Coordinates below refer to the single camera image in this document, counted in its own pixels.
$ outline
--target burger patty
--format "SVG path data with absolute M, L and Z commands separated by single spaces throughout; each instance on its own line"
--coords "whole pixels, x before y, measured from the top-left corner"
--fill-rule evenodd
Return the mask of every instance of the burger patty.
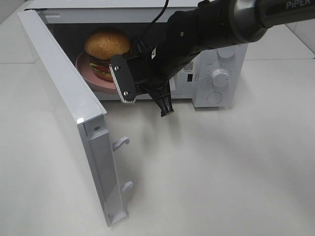
M 90 55 L 90 67 L 101 74 L 110 74 L 109 69 L 110 59 L 109 60 L 101 60 Z

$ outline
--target hamburger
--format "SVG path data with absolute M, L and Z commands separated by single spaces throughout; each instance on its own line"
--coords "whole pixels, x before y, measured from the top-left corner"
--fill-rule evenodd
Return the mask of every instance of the hamburger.
M 94 31 L 85 41 L 84 49 L 90 56 L 90 67 L 101 79 L 113 81 L 110 73 L 110 59 L 114 55 L 127 57 L 130 42 L 119 29 L 102 27 Z

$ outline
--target white dial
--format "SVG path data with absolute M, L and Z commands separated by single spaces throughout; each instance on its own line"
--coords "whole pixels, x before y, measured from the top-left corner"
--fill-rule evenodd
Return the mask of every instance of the white dial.
M 222 94 L 219 92 L 212 92 L 208 95 L 207 101 L 213 104 L 219 104 L 222 101 Z
M 222 88 L 228 85 L 230 79 L 229 71 L 226 69 L 218 69 L 211 75 L 213 86 Z
M 221 58 L 231 58 L 236 53 L 236 46 L 218 48 L 217 51 Z

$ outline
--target black cable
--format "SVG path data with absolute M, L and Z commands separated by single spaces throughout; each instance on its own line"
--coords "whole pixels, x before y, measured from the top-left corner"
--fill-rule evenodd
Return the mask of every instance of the black cable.
M 133 56 L 135 48 L 137 47 L 137 45 L 139 44 L 140 40 L 142 39 L 142 37 L 146 34 L 146 32 L 149 30 L 149 28 L 151 28 L 151 26 L 163 15 L 163 13 L 165 12 L 167 6 L 168 6 L 168 1 L 165 1 L 165 5 L 162 9 L 162 11 L 154 18 L 154 20 L 151 21 L 151 23 L 145 28 L 145 30 L 142 32 L 141 36 L 137 39 L 137 41 L 135 42 L 135 44 L 133 45 L 132 49 L 131 49 L 131 55 Z

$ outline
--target screw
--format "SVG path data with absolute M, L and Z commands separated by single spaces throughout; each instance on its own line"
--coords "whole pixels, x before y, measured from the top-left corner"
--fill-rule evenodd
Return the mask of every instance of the screw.
M 99 126 L 97 126 L 97 127 L 94 128 L 94 132 L 98 132 L 99 130 L 100 130 L 100 127 L 99 127 Z

